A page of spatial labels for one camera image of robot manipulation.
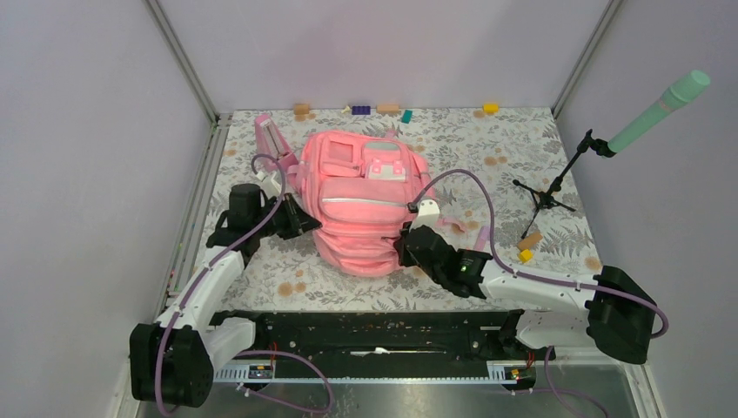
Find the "pink student backpack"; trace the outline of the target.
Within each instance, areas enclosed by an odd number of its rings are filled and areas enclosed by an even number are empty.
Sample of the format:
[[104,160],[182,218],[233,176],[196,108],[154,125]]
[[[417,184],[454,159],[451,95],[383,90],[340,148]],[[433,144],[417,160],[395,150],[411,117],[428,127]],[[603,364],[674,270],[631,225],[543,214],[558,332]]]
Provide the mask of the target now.
[[432,179],[428,163],[395,131],[380,138],[315,133],[288,179],[303,209],[322,223],[313,233],[320,256],[354,276],[398,270],[393,243],[400,230],[413,221],[422,199],[436,201],[426,188]]

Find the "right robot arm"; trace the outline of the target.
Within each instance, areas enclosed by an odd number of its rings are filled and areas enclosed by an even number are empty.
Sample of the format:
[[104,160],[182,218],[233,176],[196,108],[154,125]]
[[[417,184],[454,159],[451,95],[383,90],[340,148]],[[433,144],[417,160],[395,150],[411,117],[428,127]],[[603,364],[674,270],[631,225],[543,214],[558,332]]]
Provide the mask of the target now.
[[572,276],[509,266],[491,253],[456,249],[429,226],[406,227],[393,247],[402,267],[419,268],[460,298],[524,304],[500,329],[500,350],[507,357],[549,347],[596,347],[617,361],[647,360],[661,312],[618,267]]

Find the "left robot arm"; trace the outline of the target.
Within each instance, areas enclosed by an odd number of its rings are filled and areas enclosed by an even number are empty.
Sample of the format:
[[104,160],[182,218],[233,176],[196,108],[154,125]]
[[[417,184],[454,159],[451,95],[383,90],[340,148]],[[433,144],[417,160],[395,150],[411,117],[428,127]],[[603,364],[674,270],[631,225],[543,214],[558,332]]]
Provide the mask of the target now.
[[235,185],[206,241],[204,264],[152,323],[139,323],[131,332],[133,398],[161,409],[197,408],[207,399],[214,374],[238,353],[265,354],[271,337],[252,320],[226,319],[210,331],[216,308],[263,238],[293,239],[320,227],[290,193],[270,197],[258,185]]

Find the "pink highlighter pen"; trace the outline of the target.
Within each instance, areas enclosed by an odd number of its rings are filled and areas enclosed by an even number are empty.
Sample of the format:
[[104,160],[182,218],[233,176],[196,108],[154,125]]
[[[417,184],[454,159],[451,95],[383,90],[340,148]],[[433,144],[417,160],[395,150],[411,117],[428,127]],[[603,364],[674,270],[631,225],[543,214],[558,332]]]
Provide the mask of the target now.
[[486,249],[487,243],[490,238],[490,228],[489,226],[482,226],[479,230],[477,239],[475,240],[473,250],[482,252]]

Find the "yellow cube near tripod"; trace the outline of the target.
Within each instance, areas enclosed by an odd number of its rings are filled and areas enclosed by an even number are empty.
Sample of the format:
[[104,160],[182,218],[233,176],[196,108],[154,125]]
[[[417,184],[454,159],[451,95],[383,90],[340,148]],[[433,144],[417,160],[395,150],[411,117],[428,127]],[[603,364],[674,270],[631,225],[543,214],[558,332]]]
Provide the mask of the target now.
[[525,249],[518,254],[518,259],[521,263],[527,263],[533,258],[533,252],[529,249]]

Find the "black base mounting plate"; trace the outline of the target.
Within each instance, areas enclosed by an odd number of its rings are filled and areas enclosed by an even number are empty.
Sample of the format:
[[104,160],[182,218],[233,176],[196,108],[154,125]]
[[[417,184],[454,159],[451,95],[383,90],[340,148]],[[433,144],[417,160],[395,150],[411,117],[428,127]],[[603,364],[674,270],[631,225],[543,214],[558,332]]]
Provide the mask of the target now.
[[329,378],[482,377],[489,361],[525,367],[543,348],[518,342],[512,312],[256,313],[217,312],[210,323],[252,320],[252,349],[299,355]]

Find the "pink metronome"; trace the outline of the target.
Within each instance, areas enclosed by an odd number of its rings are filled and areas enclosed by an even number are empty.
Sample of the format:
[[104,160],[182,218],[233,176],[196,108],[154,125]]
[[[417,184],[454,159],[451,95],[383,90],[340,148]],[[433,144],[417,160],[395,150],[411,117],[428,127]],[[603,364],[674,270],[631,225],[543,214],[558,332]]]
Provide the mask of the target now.
[[292,149],[269,115],[262,114],[256,117],[254,131],[258,153],[268,154],[276,159],[280,159],[292,152]]

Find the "floral patterned table mat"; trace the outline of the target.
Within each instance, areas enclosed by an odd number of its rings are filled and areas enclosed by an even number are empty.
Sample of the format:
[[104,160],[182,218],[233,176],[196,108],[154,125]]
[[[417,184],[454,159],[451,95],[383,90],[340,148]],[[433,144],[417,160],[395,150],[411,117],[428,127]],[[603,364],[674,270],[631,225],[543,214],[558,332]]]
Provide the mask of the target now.
[[[492,116],[474,109],[416,109],[411,120],[339,110],[290,110],[271,117],[293,150],[314,133],[341,130],[399,141],[423,156],[447,222],[440,228],[453,246],[470,248],[481,227],[493,226],[495,247],[507,264],[517,262],[525,230],[542,238],[530,266],[559,273],[597,273],[600,257],[574,180],[567,178],[562,207],[534,210],[528,189],[544,190],[567,164],[567,156],[547,108],[510,108]],[[461,299],[419,269],[381,278],[344,274],[326,263],[313,239],[304,235],[264,239],[246,271],[219,302],[222,310],[246,311],[463,311],[515,309],[513,300]]]

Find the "black microphone tripod stand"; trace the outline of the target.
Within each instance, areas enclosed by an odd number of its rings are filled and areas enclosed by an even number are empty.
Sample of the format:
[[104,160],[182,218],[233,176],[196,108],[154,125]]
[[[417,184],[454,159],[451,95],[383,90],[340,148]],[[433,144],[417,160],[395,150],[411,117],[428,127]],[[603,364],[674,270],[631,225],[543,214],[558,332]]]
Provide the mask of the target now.
[[616,152],[612,151],[609,148],[609,144],[607,141],[600,139],[600,138],[594,138],[592,134],[593,134],[592,130],[588,130],[586,132],[584,138],[577,145],[575,154],[570,158],[570,160],[565,165],[561,173],[553,179],[553,181],[550,183],[549,187],[545,191],[535,190],[532,187],[525,185],[524,183],[521,183],[517,179],[513,180],[514,186],[520,187],[530,193],[531,199],[534,204],[533,216],[530,222],[528,223],[528,226],[526,227],[524,232],[521,234],[520,236],[521,239],[525,239],[528,236],[528,233],[534,221],[536,220],[538,214],[541,211],[554,209],[556,207],[561,207],[561,208],[566,209],[569,212],[575,212],[574,208],[557,200],[554,197],[554,194],[561,191],[565,177],[569,174],[569,172],[571,171],[571,169],[573,168],[573,166],[578,161],[581,155],[583,155],[584,153],[590,150],[594,151],[598,156],[601,156],[604,158],[612,158],[616,155]]

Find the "wooden block back left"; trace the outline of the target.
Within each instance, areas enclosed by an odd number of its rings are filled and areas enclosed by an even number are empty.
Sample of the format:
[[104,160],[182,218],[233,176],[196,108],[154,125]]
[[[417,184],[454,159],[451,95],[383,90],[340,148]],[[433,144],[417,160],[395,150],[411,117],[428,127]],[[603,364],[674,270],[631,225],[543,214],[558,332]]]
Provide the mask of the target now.
[[292,107],[295,116],[304,116],[310,113],[311,106],[308,103],[297,103]]

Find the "purple toy brick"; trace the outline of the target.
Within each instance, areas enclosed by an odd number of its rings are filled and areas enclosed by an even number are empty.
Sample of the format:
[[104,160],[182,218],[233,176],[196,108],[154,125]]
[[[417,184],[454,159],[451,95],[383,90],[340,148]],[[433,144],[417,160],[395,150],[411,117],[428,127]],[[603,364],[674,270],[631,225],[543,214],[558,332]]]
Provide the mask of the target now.
[[354,105],[351,107],[351,114],[354,116],[365,116],[372,113],[370,105]]

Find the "wooden block back centre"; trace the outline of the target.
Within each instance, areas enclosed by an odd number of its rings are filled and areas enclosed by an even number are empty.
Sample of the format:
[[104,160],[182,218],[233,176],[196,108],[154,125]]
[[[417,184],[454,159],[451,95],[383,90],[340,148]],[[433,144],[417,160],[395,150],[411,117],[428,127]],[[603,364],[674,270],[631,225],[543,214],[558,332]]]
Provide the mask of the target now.
[[382,115],[394,115],[400,113],[401,109],[398,104],[378,104],[376,112]]

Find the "teal toy block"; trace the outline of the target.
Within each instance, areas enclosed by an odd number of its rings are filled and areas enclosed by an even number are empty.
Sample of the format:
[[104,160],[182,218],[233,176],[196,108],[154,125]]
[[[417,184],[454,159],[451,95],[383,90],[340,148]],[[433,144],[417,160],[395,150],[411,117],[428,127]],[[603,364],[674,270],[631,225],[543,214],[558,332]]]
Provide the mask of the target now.
[[401,116],[400,122],[402,124],[409,124],[413,117],[413,111],[405,110]]

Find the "yellow toy block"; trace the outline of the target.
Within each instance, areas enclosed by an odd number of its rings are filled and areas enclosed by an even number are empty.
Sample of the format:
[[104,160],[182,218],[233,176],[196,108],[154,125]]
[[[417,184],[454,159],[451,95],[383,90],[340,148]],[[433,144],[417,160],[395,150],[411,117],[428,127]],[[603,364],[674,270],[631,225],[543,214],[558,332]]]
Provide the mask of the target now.
[[500,106],[497,103],[484,103],[482,110],[485,114],[493,115],[500,110]]

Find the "mint green microphone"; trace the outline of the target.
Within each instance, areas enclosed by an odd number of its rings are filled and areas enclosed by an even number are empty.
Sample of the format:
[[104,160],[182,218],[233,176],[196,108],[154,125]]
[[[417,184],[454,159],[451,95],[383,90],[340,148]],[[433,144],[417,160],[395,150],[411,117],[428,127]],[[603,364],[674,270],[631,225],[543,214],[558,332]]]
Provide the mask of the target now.
[[614,135],[608,141],[608,149],[613,153],[622,152],[664,118],[693,102],[710,84],[709,75],[699,70],[690,71],[679,78],[661,94],[659,99]]

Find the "aluminium frame rail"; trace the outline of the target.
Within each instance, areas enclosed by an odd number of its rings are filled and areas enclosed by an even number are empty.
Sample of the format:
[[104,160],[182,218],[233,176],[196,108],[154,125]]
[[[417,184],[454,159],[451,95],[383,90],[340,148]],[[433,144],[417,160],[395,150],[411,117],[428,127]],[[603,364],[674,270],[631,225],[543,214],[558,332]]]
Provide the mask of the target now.
[[144,4],[163,36],[192,95],[204,113],[206,122],[206,132],[199,147],[198,162],[192,174],[190,191],[185,201],[183,218],[179,225],[176,245],[169,263],[169,276],[165,290],[177,292],[190,278],[196,265],[199,237],[204,230],[209,196],[217,174],[215,153],[223,149],[224,133],[221,125],[221,113],[212,102],[205,84],[185,51],[185,46],[166,12],[164,4],[160,1],[146,1]]

